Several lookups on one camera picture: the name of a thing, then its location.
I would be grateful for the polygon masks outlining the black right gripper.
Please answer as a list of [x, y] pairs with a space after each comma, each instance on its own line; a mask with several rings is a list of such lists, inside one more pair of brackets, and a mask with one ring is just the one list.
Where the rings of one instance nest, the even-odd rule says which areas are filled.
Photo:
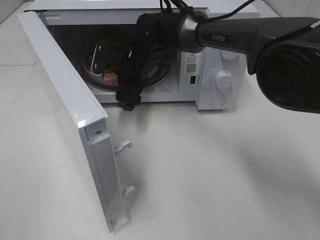
[[[91, 73], [99, 76], [105, 72], [110, 48], [98, 44], [91, 62]], [[162, 59], [165, 49], [153, 46], [132, 45], [120, 66], [107, 68], [107, 89], [116, 91], [117, 106], [132, 112], [141, 103], [141, 93], [155, 81], [153, 76]]]

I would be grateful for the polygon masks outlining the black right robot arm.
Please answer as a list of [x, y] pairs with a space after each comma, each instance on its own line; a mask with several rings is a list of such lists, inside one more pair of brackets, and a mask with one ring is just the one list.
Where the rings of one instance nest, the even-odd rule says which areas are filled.
[[320, 21], [315, 17], [207, 18], [201, 12], [145, 13], [131, 49], [103, 40], [90, 71], [115, 67], [118, 105], [141, 102], [149, 72], [166, 50], [199, 53], [214, 48], [246, 56], [247, 71], [273, 104], [291, 111], [320, 111]]

